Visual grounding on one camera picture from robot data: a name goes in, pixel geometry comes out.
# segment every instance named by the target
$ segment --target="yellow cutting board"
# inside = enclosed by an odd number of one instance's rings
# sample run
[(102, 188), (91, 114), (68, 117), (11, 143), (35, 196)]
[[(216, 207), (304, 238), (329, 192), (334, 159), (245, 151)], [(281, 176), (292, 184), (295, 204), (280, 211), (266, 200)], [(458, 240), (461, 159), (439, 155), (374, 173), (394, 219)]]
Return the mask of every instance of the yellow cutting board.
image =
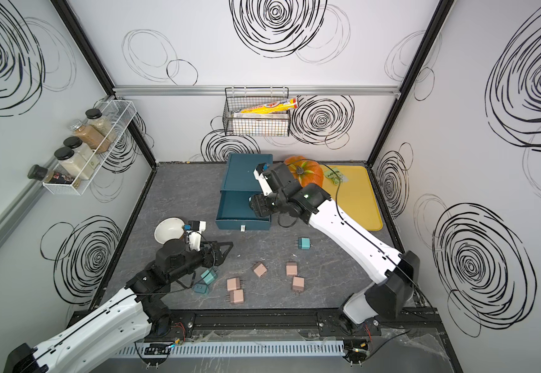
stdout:
[[(370, 184), (368, 170), (362, 166), (330, 166), (333, 169), (338, 168), (349, 179), (349, 181), (342, 183), (341, 189), (339, 189), (339, 206), (365, 229), (381, 230), (383, 227), (382, 219)], [(323, 171), (328, 171), (326, 166), (321, 167)], [(326, 176), (322, 182), (322, 189), (330, 193), (333, 199), (335, 198), (337, 185)]]

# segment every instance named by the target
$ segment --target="drawer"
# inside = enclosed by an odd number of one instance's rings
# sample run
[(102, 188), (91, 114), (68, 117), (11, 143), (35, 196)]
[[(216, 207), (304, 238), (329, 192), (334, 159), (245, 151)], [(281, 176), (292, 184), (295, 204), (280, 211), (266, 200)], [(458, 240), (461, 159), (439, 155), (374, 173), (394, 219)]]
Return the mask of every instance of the drawer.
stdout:
[(221, 190), (261, 192), (254, 170), (260, 163), (272, 165), (272, 154), (229, 154)]
[(216, 224), (219, 229), (269, 230), (270, 216), (258, 218), (250, 208), (250, 197), (259, 191), (221, 191), (221, 202), (218, 205)]

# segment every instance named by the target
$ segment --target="orange pumpkin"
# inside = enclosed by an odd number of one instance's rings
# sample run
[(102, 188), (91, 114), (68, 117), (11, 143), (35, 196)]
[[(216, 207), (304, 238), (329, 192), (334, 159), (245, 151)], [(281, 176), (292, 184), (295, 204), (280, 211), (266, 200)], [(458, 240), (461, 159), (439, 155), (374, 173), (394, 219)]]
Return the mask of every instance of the orange pumpkin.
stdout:
[(293, 174), (293, 177), (299, 181), (302, 187), (310, 183), (315, 183), (319, 187), (322, 187), (324, 172), (318, 162), (299, 159), (305, 159), (305, 157), (302, 155), (295, 155), (285, 160), (285, 164)]

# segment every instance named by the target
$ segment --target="wire basket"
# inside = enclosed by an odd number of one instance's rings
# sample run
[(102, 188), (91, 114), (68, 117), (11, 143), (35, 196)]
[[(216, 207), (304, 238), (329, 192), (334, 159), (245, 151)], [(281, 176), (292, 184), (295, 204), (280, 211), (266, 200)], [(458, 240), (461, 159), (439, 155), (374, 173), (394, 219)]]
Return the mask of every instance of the wire basket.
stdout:
[(287, 119), (245, 119), (232, 117), (233, 113), (245, 108), (289, 98), (289, 88), (243, 87), (225, 88), (225, 109), (222, 124), (225, 135), (248, 136), (289, 136), (291, 128), (291, 110), (273, 112), (287, 114)]
[[(122, 138), (123, 133), (127, 129), (127, 126), (130, 124), (136, 113), (134, 103), (125, 100), (111, 100), (108, 102), (107, 106), (105, 106), (101, 110), (101, 112), (103, 113), (103, 115), (106, 115), (111, 120), (112, 124), (111, 130), (104, 138), (109, 138), (109, 135), (111, 133), (114, 133), (116, 135), (115, 140), (111, 141), (111, 145), (106, 152), (100, 154), (93, 153), (90, 157), (90, 160), (96, 159), (99, 162), (99, 164), (94, 169), (94, 173), (92, 174), (92, 176), (90, 176), (90, 179), (80, 180), (79, 177), (76, 177), (71, 184), (43, 183), (44, 187), (47, 188), (52, 194), (81, 196), (86, 191), (90, 183), (94, 180), (96, 174), (102, 167), (103, 163), (107, 160), (110, 153), (117, 146), (117, 143)], [(85, 165), (84, 168), (88, 167), (89, 161), (86, 162), (87, 165)], [(65, 168), (61, 167), (60, 164), (57, 164), (54, 170), (58, 173), (68, 174)]]

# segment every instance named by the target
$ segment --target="black wire basket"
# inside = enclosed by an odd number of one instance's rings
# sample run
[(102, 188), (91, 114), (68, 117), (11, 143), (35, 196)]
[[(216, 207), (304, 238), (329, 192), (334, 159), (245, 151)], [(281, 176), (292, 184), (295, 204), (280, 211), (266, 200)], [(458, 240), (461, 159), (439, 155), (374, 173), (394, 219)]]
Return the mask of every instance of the black wire basket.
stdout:
[(286, 119), (235, 118), (233, 113), (245, 108), (289, 98), (289, 88), (282, 87), (243, 87), (225, 88), (225, 109), (222, 124), (225, 135), (247, 136), (289, 136), (291, 128), (291, 110), (274, 112), (287, 114)]

